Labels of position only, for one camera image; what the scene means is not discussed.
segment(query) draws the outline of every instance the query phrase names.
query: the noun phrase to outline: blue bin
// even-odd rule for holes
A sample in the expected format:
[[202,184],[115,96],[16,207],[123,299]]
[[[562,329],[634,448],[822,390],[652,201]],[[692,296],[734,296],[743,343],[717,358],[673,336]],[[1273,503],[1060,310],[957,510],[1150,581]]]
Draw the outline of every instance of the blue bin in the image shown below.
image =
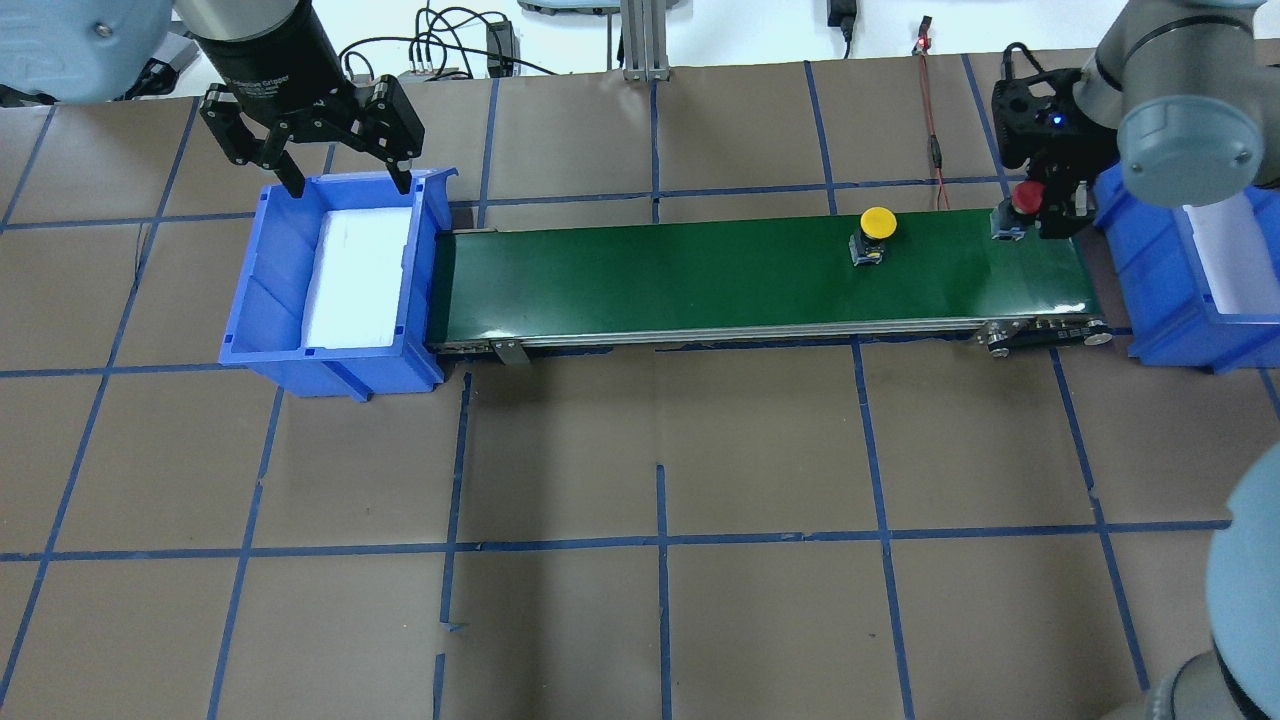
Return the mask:
[[[1280,201],[1247,191],[1280,272]],[[1280,315],[1219,313],[1190,219],[1180,209],[1147,205],[1125,188],[1120,168],[1098,178],[1098,220],[1111,243],[1133,322],[1129,355],[1146,365],[1188,365],[1224,373],[1280,366]]]
[[[243,365],[301,397],[429,392],[444,374],[424,343],[435,234],[451,227],[444,186],[453,168],[413,174],[401,195],[387,173],[307,178],[301,199],[262,190],[218,360]],[[394,341],[388,347],[301,347],[302,315],[325,213],[412,208]]]

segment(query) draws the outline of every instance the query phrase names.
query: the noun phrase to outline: metal post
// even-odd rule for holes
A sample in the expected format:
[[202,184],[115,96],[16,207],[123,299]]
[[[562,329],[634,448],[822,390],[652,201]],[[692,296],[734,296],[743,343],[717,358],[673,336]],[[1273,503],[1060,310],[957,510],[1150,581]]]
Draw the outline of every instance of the metal post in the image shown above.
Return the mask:
[[622,37],[630,81],[668,79],[666,0],[622,0]]

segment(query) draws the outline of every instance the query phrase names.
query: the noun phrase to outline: red cap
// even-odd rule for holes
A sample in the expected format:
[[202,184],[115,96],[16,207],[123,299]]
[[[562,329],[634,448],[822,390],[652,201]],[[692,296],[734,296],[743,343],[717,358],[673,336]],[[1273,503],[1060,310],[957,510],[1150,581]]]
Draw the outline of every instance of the red cap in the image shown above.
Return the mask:
[[1039,214],[1044,205],[1044,183],[1023,181],[1014,188],[1014,209],[1024,215]]

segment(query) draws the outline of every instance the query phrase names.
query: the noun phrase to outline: conveyor belt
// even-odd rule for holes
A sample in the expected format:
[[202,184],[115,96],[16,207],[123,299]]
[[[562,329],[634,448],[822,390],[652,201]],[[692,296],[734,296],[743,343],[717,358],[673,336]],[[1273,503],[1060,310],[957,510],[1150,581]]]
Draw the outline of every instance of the conveyor belt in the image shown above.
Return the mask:
[[854,215],[442,234],[428,345],[964,331],[1098,315],[1074,241],[993,241],[989,217],[901,214],[884,261],[859,268]]

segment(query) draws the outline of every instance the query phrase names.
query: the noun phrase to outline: yellow cap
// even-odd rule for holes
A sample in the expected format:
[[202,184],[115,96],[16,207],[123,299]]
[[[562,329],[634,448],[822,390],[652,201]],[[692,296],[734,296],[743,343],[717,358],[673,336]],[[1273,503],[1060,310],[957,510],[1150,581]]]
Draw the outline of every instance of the yellow cap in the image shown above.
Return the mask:
[[872,208],[863,213],[863,233],[872,240],[886,240],[897,232],[897,217],[888,208]]

